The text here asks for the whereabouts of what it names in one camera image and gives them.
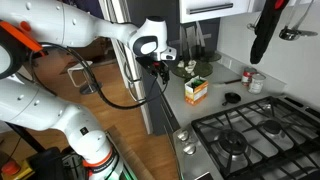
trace white cabinet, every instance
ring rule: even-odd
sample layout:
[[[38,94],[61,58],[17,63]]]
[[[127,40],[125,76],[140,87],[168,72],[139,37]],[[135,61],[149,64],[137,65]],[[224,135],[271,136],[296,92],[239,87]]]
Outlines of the white cabinet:
[[[265,2],[266,2],[266,0],[250,0],[248,12],[262,11]],[[293,6],[295,4],[295,2],[296,2],[296,0],[290,0],[287,7]],[[310,2],[311,2],[311,0],[301,0],[300,4],[306,4],[306,3],[310,3]]]
[[[246,13],[249,4],[250,0],[179,0],[180,23]]]

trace stove burner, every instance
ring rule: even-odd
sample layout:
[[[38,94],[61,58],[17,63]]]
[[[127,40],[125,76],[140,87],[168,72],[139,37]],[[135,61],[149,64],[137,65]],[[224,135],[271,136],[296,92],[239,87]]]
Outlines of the stove burner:
[[[262,127],[270,134],[279,134],[281,131],[281,124],[273,120],[265,121]]]
[[[232,152],[232,155],[245,153],[248,144],[241,133],[230,129],[221,131],[218,141],[221,148],[229,154]]]

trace can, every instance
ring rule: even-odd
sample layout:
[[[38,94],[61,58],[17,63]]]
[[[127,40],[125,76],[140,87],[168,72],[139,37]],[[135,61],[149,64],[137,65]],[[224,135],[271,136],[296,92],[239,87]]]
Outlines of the can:
[[[257,73],[257,70],[255,68],[251,68],[251,67],[244,68],[242,79],[241,79],[242,84],[244,86],[249,86],[252,75],[256,73]]]
[[[252,82],[249,85],[249,92],[252,94],[259,94],[263,87],[263,81],[266,77],[262,74],[252,75]]]

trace gas stove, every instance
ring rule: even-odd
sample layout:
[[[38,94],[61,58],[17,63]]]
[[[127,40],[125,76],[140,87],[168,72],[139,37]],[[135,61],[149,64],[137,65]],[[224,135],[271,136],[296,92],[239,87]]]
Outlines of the gas stove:
[[[194,120],[173,144],[186,180],[320,176],[320,113],[285,96]]]

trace stove knob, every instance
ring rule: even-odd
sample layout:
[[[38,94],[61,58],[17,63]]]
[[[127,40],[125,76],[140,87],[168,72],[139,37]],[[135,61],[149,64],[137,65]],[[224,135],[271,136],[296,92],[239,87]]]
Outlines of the stove knob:
[[[183,148],[183,151],[188,155],[192,155],[196,152],[196,145],[188,144]]]
[[[189,138],[189,133],[188,131],[182,131],[178,134],[178,138],[181,140],[181,141],[186,141],[188,140]]]

